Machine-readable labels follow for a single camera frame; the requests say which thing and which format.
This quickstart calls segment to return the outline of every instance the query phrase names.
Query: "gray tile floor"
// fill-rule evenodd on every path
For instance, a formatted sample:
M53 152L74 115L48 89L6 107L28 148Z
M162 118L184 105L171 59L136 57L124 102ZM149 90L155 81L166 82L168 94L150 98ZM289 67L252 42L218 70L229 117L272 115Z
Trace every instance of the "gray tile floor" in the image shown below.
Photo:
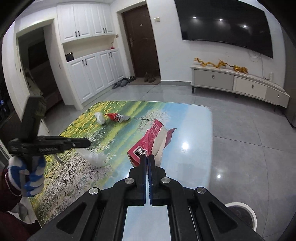
M45 122L59 135L81 113L104 100L148 100L208 106L213 113L210 192L223 203L244 202L257 216L257 232L276 241L296 211L296 130L274 106L245 96L170 85L111 90L82 111L58 105Z

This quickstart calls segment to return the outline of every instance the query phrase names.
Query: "brown door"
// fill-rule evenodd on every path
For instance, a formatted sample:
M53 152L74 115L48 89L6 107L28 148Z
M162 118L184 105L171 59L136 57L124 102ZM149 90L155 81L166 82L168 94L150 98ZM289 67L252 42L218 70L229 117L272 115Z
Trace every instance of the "brown door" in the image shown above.
M136 77L160 76L157 51L147 5L123 13Z

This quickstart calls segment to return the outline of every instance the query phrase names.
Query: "bracelet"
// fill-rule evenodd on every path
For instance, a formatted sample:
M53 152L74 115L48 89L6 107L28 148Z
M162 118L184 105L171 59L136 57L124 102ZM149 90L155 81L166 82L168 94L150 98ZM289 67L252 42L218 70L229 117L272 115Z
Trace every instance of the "bracelet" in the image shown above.
M22 194L20 194L20 195L16 195L16 194L14 194L14 193L12 192L11 187L9 186L8 181L7 181L7 173L5 173L5 182L6 182L6 184L7 184L7 187L8 187L8 189L9 189L9 191L10 191L14 196L16 196L16 197L20 197Z

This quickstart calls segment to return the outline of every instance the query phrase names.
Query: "table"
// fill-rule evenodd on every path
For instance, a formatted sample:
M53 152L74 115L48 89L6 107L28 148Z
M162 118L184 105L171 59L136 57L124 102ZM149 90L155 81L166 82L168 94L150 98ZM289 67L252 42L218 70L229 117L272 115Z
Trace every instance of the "table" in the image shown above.
M107 120L100 126L95 112L131 116L123 123ZM87 137L90 150L107 155L106 166L97 168L75 150L46 156L45 187L31 198L42 225L58 215L91 187L105 189L128 177L132 165L127 151L140 140L155 119L167 129L177 128L163 151L161 167L182 186L208 188L212 160L212 114L205 106L146 101L107 101L93 105L61 136ZM166 206L128 207L123 240L170 240Z

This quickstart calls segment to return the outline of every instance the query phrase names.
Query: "black tv screen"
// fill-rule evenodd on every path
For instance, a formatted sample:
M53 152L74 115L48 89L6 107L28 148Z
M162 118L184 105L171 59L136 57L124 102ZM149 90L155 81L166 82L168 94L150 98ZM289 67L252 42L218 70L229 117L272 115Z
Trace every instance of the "black tv screen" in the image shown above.
M175 0L183 40L248 48L273 58L264 11L238 0Z

